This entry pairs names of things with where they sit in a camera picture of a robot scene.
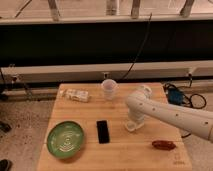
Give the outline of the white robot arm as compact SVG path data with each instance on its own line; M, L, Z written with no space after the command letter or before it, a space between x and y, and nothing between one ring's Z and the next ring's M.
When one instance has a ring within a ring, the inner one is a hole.
M213 112L158 102L151 95L151 88L142 84L126 98L129 132L140 129L148 115L213 143Z

